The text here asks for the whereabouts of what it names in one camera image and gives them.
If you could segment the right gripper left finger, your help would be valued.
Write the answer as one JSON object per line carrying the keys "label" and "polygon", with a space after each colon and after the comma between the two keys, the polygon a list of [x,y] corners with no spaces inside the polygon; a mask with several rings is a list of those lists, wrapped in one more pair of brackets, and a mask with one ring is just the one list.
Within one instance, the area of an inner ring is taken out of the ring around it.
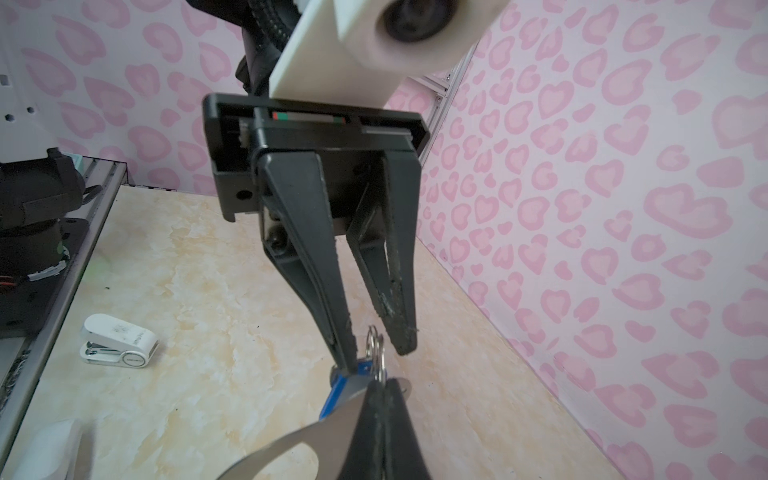
{"label": "right gripper left finger", "polygon": [[367,387],[339,480],[382,479],[384,475],[383,384]]}

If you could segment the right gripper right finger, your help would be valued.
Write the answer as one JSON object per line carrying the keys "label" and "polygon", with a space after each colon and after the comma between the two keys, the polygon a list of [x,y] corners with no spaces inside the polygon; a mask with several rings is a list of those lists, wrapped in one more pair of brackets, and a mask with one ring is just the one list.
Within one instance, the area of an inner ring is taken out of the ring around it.
{"label": "right gripper right finger", "polygon": [[383,405],[383,478],[431,480],[398,380],[387,381]]}

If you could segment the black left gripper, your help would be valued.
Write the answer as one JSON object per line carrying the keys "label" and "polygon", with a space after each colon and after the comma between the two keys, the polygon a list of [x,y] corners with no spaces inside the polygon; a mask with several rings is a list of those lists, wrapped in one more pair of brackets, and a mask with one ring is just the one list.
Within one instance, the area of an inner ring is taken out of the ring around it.
{"label": "black left gripper", "polygon": [[310,311],[339,370],[356,371],[357,344],[332,215],[348,219],[356,210],[346,238],[374,309],[396,353],[414,352],[418,155],[431,137],[422,116],[212,93],[202,119],[224,219],[259,211],[260,181],[264,252]]}

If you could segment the key with blue tag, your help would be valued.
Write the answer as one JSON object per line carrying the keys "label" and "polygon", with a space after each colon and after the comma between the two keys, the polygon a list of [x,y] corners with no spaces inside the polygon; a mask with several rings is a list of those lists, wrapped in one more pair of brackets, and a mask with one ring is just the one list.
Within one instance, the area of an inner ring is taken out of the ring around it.
{"label": "key with blue tag", "polygon": [[373,380],[371,370],[372,361],[365,359],[357,362],[357,371],[350,376],[344,376],[337,367],[332,367],[329,375],[330,392],[320,411],[319,419],[325,419],[350,398],[365,391]]}

